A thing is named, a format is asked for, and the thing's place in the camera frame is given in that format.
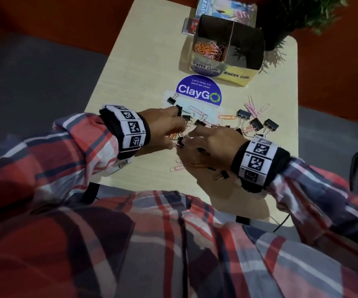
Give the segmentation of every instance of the purple sticker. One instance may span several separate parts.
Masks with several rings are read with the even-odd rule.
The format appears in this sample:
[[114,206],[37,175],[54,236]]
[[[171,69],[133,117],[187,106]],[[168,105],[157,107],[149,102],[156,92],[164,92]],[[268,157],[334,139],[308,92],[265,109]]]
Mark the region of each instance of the purple sticker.
[[222,103],[222,92],[217,83],[202,75],[190,75],[182,79],[176,87],[176,93],[217,106]]

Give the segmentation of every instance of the divided box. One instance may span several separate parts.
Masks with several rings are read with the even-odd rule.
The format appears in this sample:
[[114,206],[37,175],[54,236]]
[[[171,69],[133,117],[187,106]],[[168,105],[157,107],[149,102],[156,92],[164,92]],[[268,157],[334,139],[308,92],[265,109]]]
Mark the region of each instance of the divided box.
[[[221,61],[194,51],[198,42],[223,45]],[[245,87],[263,64],[261,29],[203,14],[194,34],[190,68],[201,75],[224,79]]]

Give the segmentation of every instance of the wooden table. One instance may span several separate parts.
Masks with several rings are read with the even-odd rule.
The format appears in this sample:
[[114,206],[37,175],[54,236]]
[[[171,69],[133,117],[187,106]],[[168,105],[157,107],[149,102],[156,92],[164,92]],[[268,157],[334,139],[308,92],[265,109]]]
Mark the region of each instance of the wooden table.
[[[86,111],[98,113],[103,104],[122,104],[141,111],[160,108],[166,89],[174,91],[178,82],[192,74],[189,50],[192,37],[181,34],[183,21],[191,8],[166,0],[135,0],[120,35],[107,60]],[[222,106],[235,114],[251,95],[256,107],[270,103],[261,117],[279,124],[269,139],[292,155],[298,154],[297,44],[286,38],[282,52],[285,63],[261,72],[246,87],[216,81],[222,91]],[[271,196],[255,199],[230,179],[213,180],[214,172],[186,170],[170,172],[178,158],[176,150],[136,157],[127,167],[112,175],[94,175],[92,181],[127,190],[179,190],[200,197],[227,213],[272,223],[284,220],[286,213],[276,209]],[[287,220],[285,226],[293,225]]]

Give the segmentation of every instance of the hand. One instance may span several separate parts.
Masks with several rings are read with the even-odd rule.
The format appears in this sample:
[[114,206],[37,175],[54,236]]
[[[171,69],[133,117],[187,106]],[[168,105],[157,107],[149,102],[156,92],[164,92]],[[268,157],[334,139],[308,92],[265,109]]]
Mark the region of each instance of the hand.
[[186,129],[186,121],[178,117],[178,108],[171,106],[166,109],[148,109],[139,112],[150,128],[150,142],[142,147],[137,156],[153,153],[163,149],[173,149],[173,142],[167,134],[178,133]]
[[236,130],[228,127],[197,127],[189,133],[190,139],[183,144],[187,147],[201,147],[209,153],[200,155],[200,163],[212,168],[231,171],[230,166],[240,147],[248,141]]

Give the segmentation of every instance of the person's left hand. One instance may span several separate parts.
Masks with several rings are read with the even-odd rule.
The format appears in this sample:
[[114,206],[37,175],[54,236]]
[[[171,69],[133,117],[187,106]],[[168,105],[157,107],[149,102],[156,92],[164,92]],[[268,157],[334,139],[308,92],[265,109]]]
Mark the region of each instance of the person's left hand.
[[139,112],[150,128],[150,142],[143,146],[137,156],[153,153],[163,149],[173,149],[173,142],[166,137],[170,133],[183,132],[186,121],[178,115],[178,108],[171,106],[166,109],[147,109]]

